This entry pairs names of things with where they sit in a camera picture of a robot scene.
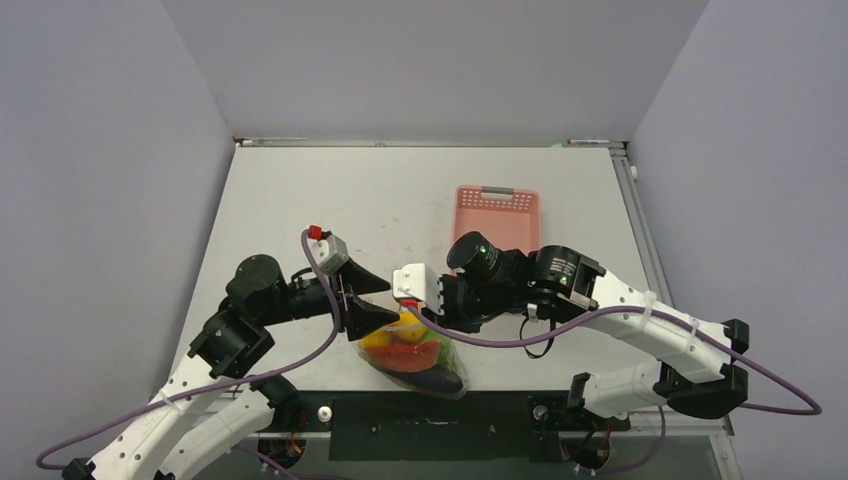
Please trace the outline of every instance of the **white tabletop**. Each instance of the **white tabletop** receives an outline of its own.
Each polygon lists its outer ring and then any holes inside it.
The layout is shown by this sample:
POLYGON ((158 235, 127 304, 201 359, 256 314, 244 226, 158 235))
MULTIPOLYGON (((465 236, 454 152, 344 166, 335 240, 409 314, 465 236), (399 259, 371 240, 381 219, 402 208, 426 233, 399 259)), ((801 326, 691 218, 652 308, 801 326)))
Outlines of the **white tabletop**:
MULTIPOLYGON (((538 191, 543 245, 574 248, 635 288, 647 288, 607 149, 245 147, 233 158, 176 358, 215 312, 244 258, 272 255, 286 275, 307 265, 299 236, 308 224, 332 230, 357 263, 386 280, 407 263, 447 271, 454 194, 462 184, 538 191)), ((365 298, 396 308, 388 292, 365 298)), ((252 372, 303 357, 324 341, 331 325, 325 315, 270 327, 276 345, 252 372)), ((520 318, 504 316, 478 335, 514 339, 519 325, 520 318)), ((547 328, 530 324, 525 335, 547 328)), ((474 390, 567 388, 576 373, 650 359, 588 329, 559 337, 538 360, 521 349, 457 348, 474 390)), ((344 335, 287 378, 301 390, 399 389, 360 359, 344 335)))

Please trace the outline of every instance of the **black bracket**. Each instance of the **black bracket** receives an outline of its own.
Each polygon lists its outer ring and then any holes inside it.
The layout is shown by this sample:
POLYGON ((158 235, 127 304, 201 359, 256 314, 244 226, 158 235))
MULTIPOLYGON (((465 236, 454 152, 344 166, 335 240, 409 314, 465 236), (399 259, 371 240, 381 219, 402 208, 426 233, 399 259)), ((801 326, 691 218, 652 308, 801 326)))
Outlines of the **black bracket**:
POLYGON ((88 463, 88 458, 75 458, 71 460, 63 470, 63 480, 95 480, 91 472, 94 471, 96 465, 94 462, 88 463))

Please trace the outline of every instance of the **pink plastic basket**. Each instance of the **pink plastic basket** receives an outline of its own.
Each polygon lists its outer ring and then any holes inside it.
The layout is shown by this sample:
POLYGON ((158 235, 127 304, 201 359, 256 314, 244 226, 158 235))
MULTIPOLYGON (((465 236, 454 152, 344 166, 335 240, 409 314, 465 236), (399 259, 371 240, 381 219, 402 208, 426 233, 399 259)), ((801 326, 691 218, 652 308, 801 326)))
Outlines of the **pink plastic basket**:
POLYGON ((542 237, 539 210, 539 193, 534 190, 460 185, 453 241, 476 230, 501 250, 538 250, 542 237))

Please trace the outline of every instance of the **black metal plate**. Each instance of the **black metal plate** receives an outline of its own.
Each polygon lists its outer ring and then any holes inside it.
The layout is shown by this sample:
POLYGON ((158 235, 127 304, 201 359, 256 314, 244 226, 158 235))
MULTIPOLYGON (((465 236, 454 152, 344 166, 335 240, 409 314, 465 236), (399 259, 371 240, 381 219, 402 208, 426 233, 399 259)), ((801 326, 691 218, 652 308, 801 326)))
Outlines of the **black metal plate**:
MULTIPOLYGON (((307 422, 301 432, 331 431, 331 461, 491 460, 523 457, 561 461, 556 432, 585 432, 586 425, 552 415, 541 438, 533 408, 565 405, 568 391, 468 392, 447 400, 413 392, 300 392, 307 422), (330 422, 317 411, 329 406, 330 422)), ((613 420, 613 430, 630 422, 613 420)), ((287 431, 275 425, 266 432, 287 431)))

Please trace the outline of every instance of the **white screw knob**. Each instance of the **white screw knob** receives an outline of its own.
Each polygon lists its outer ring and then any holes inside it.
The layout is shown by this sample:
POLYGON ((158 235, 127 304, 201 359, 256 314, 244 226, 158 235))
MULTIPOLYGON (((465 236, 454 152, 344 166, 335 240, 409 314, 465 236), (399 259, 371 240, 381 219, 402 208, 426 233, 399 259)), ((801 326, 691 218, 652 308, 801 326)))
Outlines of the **white screw knob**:
POLYGON ((323 406, 318 409, 318 420, 327 423, 333 418, 333 410, 328 406, 323 406))

